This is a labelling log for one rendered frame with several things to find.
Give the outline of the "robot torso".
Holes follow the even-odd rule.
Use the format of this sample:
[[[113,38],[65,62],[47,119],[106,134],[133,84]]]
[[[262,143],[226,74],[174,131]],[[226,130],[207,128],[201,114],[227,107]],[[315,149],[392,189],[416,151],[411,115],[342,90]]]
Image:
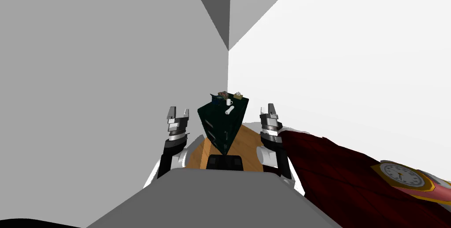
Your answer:
[[[87,228],[342,228],[273,173],[172,169]]]

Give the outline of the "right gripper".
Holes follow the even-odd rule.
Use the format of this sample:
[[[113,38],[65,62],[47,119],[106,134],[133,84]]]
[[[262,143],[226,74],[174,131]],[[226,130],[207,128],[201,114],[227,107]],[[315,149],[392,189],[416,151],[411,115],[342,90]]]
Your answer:
[[[265,107],[260,108],[260,120],[262,129],[265,130],[280,130],[281,123],[278,121],[278,115],[276,113],[273,103],[268,104],[268,114]]]

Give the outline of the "dark red blanket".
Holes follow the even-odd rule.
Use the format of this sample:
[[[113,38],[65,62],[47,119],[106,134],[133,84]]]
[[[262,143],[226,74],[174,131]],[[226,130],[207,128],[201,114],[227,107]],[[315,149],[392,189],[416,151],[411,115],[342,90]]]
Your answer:
[[[342,228],[451,228],[451,183],[420,171],[436,188],[395,188],[371,166],[377,161],[327,138],[279,133],[304,197]]]

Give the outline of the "dark green cabinet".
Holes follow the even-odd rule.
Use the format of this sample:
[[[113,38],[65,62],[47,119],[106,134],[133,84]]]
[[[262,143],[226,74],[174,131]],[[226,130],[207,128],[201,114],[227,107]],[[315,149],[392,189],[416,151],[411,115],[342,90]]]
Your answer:
[[[207,103],[197,109],[207,138],[218,151],[226,155],[240,130],[249,99],[243,97],[242,100],[234,99],[233,94],[229,93],[229,99],[233,101],[234,109],[231,114],[226,115],[225,110],[229,106],[226,100],[221,101],[220,105]]]

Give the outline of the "orange framed clock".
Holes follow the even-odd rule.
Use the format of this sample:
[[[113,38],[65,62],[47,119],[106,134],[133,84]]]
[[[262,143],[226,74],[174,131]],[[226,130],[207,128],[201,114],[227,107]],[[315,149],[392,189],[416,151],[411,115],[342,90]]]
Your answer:
[[[436,188],[434,182],[422,172],[397,162],[382,160],[371,169],[395,188],[420,192],[431,192]]]

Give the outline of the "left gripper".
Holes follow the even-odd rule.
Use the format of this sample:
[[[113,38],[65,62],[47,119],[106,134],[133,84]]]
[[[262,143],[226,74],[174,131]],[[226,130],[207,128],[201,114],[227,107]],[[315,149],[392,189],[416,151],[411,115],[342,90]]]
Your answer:
[[[176,107],[172,106],[169,108],[167,115],[168,131],[181,131],[186,130],[189,120],[189,109],[185,109],[183,117],[176,118]]]

